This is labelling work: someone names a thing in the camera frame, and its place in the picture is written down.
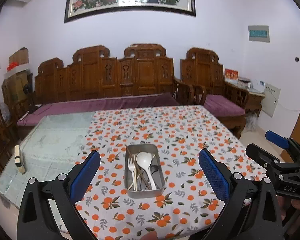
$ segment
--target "purple cushion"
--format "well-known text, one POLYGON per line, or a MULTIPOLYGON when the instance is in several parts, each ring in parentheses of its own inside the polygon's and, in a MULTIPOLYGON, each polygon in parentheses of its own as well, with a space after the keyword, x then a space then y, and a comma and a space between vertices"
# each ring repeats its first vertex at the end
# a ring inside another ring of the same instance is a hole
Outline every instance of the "purple cushion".
POLYGON ((68 101, 43 105, 33 114, 29 114, 22 121, 18 121, 17 124, 19 126, 35 126, 46 115, 95 112, 97 110, 178 105, 178 102, 171 96, 170 93, 134 97, 68 101))
POLYGON ((207 95, 203 106, 215 117, 239 116, 245 114, 243 108, 221 95, 207 95))

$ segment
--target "white spoon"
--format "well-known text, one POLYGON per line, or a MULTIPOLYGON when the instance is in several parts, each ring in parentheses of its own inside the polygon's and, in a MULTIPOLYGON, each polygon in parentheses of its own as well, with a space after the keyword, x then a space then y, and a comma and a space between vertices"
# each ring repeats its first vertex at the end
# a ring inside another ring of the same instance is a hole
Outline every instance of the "white spoon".
POLYGON ((150 172, 150 169, 149 169, 150 165, 151 165, 151 161, 152 161, 151 153, 140 152, 137 155, 138 165, 146 171, 146 173, 148 175, 148 178, 150 180, 152 190, 156 190, 157 188, 155 186, 154 180, 152 178, 152 175, 151 175, 151 172, 150 172))

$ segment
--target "white fork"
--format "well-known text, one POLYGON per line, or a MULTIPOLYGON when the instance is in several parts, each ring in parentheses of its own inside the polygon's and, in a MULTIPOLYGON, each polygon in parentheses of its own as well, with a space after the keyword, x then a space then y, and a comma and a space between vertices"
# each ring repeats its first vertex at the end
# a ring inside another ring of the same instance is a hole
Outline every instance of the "white fork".
POLYGON ((135 178, 135 174, 134 174, 134 170, 135 170, 135 165, 132 161, 132 158, 128 158, 128 168, 132 173, 132 181, 133 181, 133 189, 136 190, 137 189, 137 185, 136 185, 136 178, 135 178))

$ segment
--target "metal tray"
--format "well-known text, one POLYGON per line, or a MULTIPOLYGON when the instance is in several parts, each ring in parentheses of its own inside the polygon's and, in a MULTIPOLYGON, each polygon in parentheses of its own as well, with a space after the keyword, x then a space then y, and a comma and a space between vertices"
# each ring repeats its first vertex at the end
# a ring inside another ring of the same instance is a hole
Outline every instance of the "metal tray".
MULTIPOLYGON (((139 152, 148 152, 154 155, 154 158, 152 159, 151 165, 150 165, 150 169, 151 169, 151 173, 153 172, 153 170, 155 168, 158 168, 158 171, 154 172, 152 174, 153 180, 157 186, 156 190, 149 190, 145 183, 142 181, 141 177, 137 180, 137 185, 138 185, 138 189, 140 189, 140 183, 141 183, 141 189, 142 190, 138 190, 138 191, 134 191, 133 187, 128 190, 129 186, 132 184, 132 174, 131 171, 128 168, 128 158, 129 158, 129 153, 126 150, 126 154, 125 154, 125 169, 124 169, 124 186, 127 189, 127 193, 128 196, 130 198, 150 198, 150 197, 157 197, 162 195, 163 190, 164 190, 164 186, 165 186, 165 180, 164 180, 164 176, 162 173, 162 169, 160 166, 160 158, 159 158, 159 154, 158 154, 158 149, 154 144, 136 144, 136 145, 129 145, 127 147, 127 149, 129 149, 130 153, 132 155, 137 155, 139 152)), ((148 180, 148 176, 146 174, 146 172, 140 168, 141 172, 143 172, 143 176, 146 180, 148 180)))

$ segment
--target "metal bolt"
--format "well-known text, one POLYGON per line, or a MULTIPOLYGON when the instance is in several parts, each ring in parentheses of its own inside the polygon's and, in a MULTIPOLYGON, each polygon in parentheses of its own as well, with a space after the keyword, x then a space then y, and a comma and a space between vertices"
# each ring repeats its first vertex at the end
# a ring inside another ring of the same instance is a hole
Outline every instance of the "metal bolt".
POLYGON ((263 180, 265 181, 266 184, 270 184, 271 182, 271 180, 268 177, 265 177, 263 180))
POLYGON ((237 173, 237 172, 235 174, 233 174, 233 176, 234 176, 235 179, 241 179, 242 178, 242 175, 240 173, 237 173))
POLYGON ((28 181, 30 184, 34 184, 35 183, 35 178, 31 178, 31 179, 29 179, 29 181, 28 181))
POLYGON ((66 174, 62 173, 58 176, 58 180, 64 180, 66 178, 66 174))

